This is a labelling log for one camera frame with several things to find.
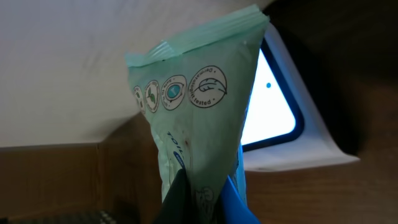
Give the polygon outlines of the teal wet wipes pack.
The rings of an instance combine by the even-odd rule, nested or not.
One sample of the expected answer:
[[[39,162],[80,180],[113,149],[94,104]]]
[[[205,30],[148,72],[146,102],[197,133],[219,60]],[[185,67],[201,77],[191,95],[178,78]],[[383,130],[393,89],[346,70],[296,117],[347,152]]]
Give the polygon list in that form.
[[[158,149],[162,202],[185,169],[191,223],[221,221],[218,200],[238,163],[268,23],[252,5],[125,56],[130,89]]]

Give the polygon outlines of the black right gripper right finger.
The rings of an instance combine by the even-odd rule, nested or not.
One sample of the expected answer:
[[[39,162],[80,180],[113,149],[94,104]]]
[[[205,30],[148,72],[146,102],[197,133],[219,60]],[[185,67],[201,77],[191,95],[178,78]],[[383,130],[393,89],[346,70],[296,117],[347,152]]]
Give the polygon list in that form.
[[[220,196],[226,224],[260,224],[240,198],[230,177],[227,177]]]

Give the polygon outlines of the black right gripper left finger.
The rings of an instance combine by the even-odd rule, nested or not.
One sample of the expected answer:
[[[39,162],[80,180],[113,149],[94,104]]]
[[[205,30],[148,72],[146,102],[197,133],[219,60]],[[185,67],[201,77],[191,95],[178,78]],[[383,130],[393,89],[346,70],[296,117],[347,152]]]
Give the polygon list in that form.
[[[162,203],[154,224],[189,224],[193,220],[191,187],[185,169],[180,169]]]

